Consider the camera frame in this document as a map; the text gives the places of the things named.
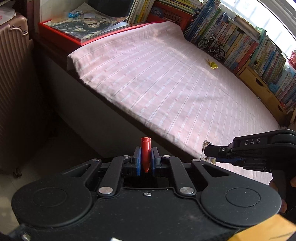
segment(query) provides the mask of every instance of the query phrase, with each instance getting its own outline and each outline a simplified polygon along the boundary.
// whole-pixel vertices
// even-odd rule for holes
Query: human hand
[[[290,181],[290,183],[291,183],[291,186],[292,186],[292,187],[296,188],[296,177],[292,178],[291,181]],[[269,183],[268,186],[270,186],[270,187],[272,187],[274,190],[278,191],[278,188],[277,188],[277,186],[275,185],[273,179],[270,181],[270,183]],[[283,199],[281,199],[281,208],[280,208],[279,212],[280,212],[280,213],[285,213],[286,210],[287,210],[287,208],[288,208],[288,206],[287,206],[286,201],[283,200]]]

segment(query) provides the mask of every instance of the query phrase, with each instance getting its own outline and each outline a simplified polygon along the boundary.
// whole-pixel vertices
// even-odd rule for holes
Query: rose gold suitcase
[[[27,19],[0,25],[0,170],[13,172],[47,137],[50,116],[29,48]]]

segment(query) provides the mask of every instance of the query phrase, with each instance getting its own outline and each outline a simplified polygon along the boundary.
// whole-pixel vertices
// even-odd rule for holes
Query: red marker cap
[[[142,167],[145,172],[149,172],[150,159],[151,159],[151,138],[143,137],[141,138],[141,147],[142,147]]]

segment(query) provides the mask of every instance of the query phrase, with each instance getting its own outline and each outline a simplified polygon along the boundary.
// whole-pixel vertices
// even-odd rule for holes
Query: striped bed sheet
[[[85,85],[187,153],[200,157],[204,140],[279,129],[267,108],[235,75],[184,39],[171,22],[107,36],[68,56]],[[268,184],[270,173],[217,164]]]

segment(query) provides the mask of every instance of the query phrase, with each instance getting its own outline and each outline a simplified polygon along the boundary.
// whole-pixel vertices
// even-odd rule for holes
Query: tiled floor
[[[0,231],[12,231],[18,222],[11,209],[13,194],[32,181],[68,169],[92,158],[100,158],[68,125],[61,119],[55,122],[56,128],[50,138],[34,157],[22,167],[22,176],[0,174]]]

